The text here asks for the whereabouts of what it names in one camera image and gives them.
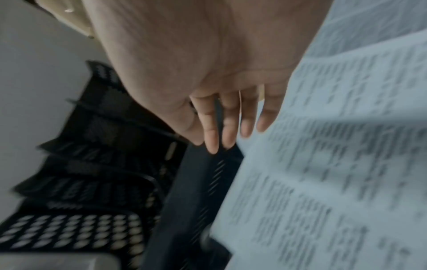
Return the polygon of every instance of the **document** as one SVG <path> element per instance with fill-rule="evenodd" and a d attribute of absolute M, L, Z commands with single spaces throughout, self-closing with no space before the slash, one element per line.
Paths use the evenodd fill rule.
<path fill-rule="evenodd" d="M 427 269 L 427 16 L 414 15 L 426 4 L 334 3 L 323 31 L 363 12 L 399 17 L 372 42 L 337 47 L 319 32 L 211 227 L 228 270 Z"/>

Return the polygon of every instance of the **palm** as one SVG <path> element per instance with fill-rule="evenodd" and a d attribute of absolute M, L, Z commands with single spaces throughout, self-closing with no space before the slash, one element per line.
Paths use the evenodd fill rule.
<path fill-rule="evenodd" d="M 127 17 L 114 11 L 101 14 L 92 0 L 86 2 L 117 72 L 131 95 L 177 132 L 200 143 L 203 128 L 213 153 L 218 149 L 214 99 L 219 96 L 224 107 L 223 144 L 231 147 L 240 111 L 242 135 L 251 134 L 258 101 L 255 87 L 264 84 L 266 101 L 257 128 L 265 130 L 276 118 L 287 81 L 331 3 L 127 1 L 134 10 Z M 114 27 L 129 31 L 112 31 Z M 201 121 L 186 105 L 188 96 Z"/>

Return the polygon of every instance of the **hand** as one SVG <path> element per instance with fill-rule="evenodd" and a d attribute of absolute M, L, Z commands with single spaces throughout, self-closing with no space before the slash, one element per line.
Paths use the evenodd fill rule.
<path fill-rule="evenodd" d="M 332 0 L 85 0 L 95 30 L 129 94 L 211 153 L 277 117 L 291 73 Z M 198 115 L 194 114 L 189 98 Z"/>

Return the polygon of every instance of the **white wall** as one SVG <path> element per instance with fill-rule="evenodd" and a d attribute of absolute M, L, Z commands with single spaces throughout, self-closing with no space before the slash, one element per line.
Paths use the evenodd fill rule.
<path fill-rule="evenodd" d="M 107 61 L 93 40 L 21 0 L 0 1 L 0 221 L 19 198 L 10 188 L 33 175 L 90 73 L 85 60 Z"/>

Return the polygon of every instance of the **finger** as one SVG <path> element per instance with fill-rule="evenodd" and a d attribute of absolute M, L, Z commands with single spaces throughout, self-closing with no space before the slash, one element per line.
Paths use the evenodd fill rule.
<path fill-rule="evenodd" d="M 285 98 L 288 81 L 265 85 L 265 101 L 258 119 L 257 130 L 264 132 L 276 120 Z"/>
<path fill-rule="evenodd" d="M 222 145 L 229 149 L 236 143 L 239 130 L 240 96 L 239 92 L 220 93 L 219 98 L 224 109 Z"/>
<path fill-rule="evenodd" d="M 168 112 L 152 110 L 178 134 L 184 136 L 195 145 L 203 143 L 203 128 L 197 115 L 193 112 L 188 100 L 182 101 L 176 109 Z"/>
<path fill-rule="evenodd" d="M 240 134 L 248 138 L 254 130 L 257 118 L 259 91 L 257 86 L 240 91 L 242 97 L 242 122 L 240 124 Z"/>
<path fill-rule="evenodd" d="M 197 110 L 201 125 L 203 126 L 206 148 L 210 153 L 215 154 L 219 148 L 215 96 L 191 97 L 191 101 Z"/>

